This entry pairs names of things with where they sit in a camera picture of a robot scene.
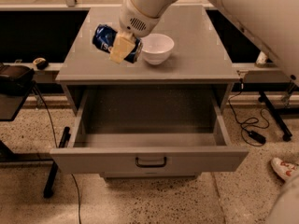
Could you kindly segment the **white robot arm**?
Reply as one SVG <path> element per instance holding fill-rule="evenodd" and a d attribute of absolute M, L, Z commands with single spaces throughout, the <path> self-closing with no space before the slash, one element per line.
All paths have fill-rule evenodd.
<path fill-rule="evenodd" d="M 293 83 L 299 80 L 299 0 L 207 0 Z M 110 60 L 121 63 L 177 0 L 124 0 Z"/>

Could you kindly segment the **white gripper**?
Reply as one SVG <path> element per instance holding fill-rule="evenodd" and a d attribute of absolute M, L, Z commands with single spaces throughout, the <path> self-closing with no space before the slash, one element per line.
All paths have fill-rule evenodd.
<path fill-rule="evenodd" d="M 153 0 L 124 0 L 119 16 L 120 27 L 130 32 L 116 35 L 109 59 L 121 63 L 135 48 L 139 37 L 147 36 L 159 22 L 161 15 Z"/>

